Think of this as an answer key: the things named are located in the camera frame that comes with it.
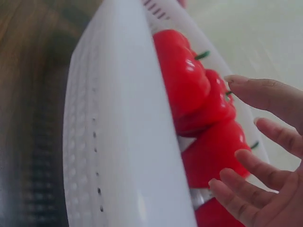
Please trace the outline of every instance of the bell pepper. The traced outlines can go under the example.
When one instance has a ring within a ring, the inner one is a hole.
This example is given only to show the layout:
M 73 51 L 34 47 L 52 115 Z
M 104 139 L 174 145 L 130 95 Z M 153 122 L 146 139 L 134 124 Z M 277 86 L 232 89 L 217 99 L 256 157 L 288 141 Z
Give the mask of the bell pepper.
M 244 227 L 216 199 L 195 211 L 198 227 Z
M 207 188 L 208 182 L 220 178 L 223 168 L 231 168 L 246 177 L 249 172 L 238 162 L 234 153 L 250 150 L 242 127 L 235 120 L 219 122 L 206 131 L 182 153 L 190 188 Z
M 231 94 L 220 75 L 214 70 L 206 70 L 211 90 L 205 103 L 194 113 L 174 121 L 180 136 L 195 137 L 203 129 L 222 120 L 235 119 L 236 109 L 232 105 Z
M 210 92 L 205 69 L 189 41 L 178 31 L 163 30 L 153 36 L 173 119 L 196 111 Z

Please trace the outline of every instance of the human hand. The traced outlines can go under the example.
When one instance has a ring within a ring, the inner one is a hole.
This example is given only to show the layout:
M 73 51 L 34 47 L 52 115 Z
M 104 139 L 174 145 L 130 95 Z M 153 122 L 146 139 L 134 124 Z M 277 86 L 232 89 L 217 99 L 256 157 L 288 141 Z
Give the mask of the human hand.
M 291 154 L 303 158 L 303 92 L 268 79 L 228 76 L 231 91 L 245 103 L 272 112 L 295 127 L 291 130 L 266 118 L 256 119 L 257 128 Z M 235 153 L 242 165 L 268 188 L 267 192 L 231 169 L 210 181 L 216 199 L 246 227 L 303 226 L 303 162 L 294 171 L 284 171 L 262 162 L 248 151 Z

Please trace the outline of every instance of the white wall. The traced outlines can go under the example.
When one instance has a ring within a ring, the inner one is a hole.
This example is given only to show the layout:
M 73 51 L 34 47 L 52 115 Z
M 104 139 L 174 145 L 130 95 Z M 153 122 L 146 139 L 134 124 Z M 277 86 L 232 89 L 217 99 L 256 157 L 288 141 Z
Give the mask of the white wall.
M 188 0 L 187 10 L 234 73 L 303 89 L 302 0 Z M 253 113 L 277 120 L 263 111 Z M 264 142 L 273 165 L 298 166 L 299 159 L 265 137 Z

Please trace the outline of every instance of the wooden floor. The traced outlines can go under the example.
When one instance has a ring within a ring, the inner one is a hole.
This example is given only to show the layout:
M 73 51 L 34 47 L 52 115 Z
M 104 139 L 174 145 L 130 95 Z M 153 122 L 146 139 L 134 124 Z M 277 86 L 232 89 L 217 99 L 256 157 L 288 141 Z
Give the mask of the wooden floor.
M 101 0 L 0 0 L 0 227 L 67 226 L 62 114 L 71 53 Z

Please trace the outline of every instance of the shiny pepper skin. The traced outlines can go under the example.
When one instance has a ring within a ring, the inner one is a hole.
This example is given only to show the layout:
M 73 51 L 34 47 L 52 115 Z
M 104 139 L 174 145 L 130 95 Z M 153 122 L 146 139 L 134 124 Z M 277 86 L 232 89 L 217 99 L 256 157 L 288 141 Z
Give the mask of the shiny pepper skin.
M 163 30 L 153 36 L 173 119 L 202 106 L 210 92 L 203 65 L 195 60 L 189 41 L 178 31 Z

